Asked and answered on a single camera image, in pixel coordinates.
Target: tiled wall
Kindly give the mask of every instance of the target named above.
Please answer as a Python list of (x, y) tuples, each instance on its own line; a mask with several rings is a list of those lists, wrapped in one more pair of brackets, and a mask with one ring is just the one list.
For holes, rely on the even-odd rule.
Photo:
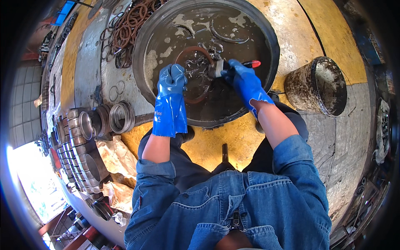
[(33, 101), (40, 95), (42, 68), (23, 66), (18, 68), (10, 103), (10, 143), (17, 148), (40, 137), (40, 107)]

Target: black pants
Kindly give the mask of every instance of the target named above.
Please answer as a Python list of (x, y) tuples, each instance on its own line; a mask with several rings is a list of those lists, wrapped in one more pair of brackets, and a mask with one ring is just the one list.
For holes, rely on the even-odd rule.
[[(307, 141), (307, 126), (300, 114), (281, 102), (275, 102), (275, 105), (292, 121), (300, 136)], [(146, 146), (151, 133), (152, 129), (150, 129), (150, 131), (147, 132), (140, 141), (138, 149), (139, 159), (142, 158), (144, 147)], [(188, 188), (208, 180), (210, 177), (219, 174), (222, 171), (227, 169), (235, 170), (231, 164), (223, 162), (218, 165), (214, 171), (209, 172), (202, 166), (193, 163), (186, 152), (180, 148), (181, 145), (182, 134), (176, 134), (175, 138), (171, 138), (170, 160), (176, 169), (176, 178), (174, 184), (181, 192), (184, 192)], [(264, 138), (255, 151), (252, 161), (247, 167), (244, 168), (243, 172), (255, 171), (273, 174), (273, 153), (274, 151), (270, 143), (268, 142), (267, 138)]]

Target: shoe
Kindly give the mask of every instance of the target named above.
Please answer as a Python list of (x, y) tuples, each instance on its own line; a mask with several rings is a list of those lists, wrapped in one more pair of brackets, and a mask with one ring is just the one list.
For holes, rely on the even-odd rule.
[(182, 144), (188, 142), (194, 138), (194, 130), (191, 126), (188, 126), (188, 132), (182, 133)]
[(256, 130), (261, 134), (265, 134), (265, 132), (262, 129), (262, 126), (261, 126), (261, 124), (259, 122), (256, 123)]
[(274, 101), (274, 102), (279, 102), (279, 95), (272, 93), (272, 92), (268, 92), (268, 94), (270, 96), (270, 98)]

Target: dirty liquid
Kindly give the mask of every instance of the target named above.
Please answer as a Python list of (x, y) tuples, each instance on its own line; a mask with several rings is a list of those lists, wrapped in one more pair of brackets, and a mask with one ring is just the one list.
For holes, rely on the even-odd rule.
[[(247, 42), (235, 44), (217, 38), (211, 31), (212, 23), (219, 36), (238, 41), (248, 39)], [(158, 93), (160, 70), (173, 64), (180, 52), (189, 46), (205, 48), (214, 60), (259, 60), (261, 66), (254, 70), (263, 87), (266, 84), (271, 55), (260, 28), (239, 10), (210, 4), (209, 7), (202, 5), (201, 8), (194, 6), (193, 9), (184, 10), (171, 18), (168, 25), (155, 29), (148, 43), (145, 59), (146, 83), (154, 95)], [(186, 69), (185, 75), (188, 79), (188, 90), (184, 92), (184, 96), (196, 99), (206, 92), (205, 98), (198, 103), (185, 102), (188, 119), (218, 121), (244, 108), (239, 96), (223, 78), (208, 77), (209, 62), (201, 52), (186, 54), (180, 64)]]

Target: metal bucket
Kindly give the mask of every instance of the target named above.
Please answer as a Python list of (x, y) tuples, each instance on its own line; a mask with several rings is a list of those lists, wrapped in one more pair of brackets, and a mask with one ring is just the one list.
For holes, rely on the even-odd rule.
[(288, 74), (285, 92), (299, 110), (340, 115), (347, 103), (347, 88), (342, 71), (329, 57), (320, 56)]

